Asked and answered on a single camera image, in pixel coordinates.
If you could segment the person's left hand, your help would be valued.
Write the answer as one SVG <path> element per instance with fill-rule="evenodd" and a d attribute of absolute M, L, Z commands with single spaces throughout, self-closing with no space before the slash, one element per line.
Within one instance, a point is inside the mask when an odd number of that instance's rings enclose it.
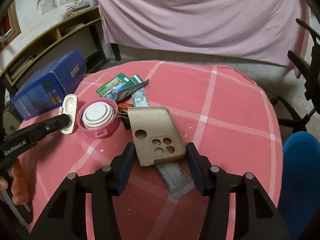
<path fill-rule="evenodd" d="M 27 204 L 29 202 L 27 177 L 19 159 L 16 159 L 14 165 L 12 165 L 11 172 L 13 175 L 12 201 L 15 205 Z"/>

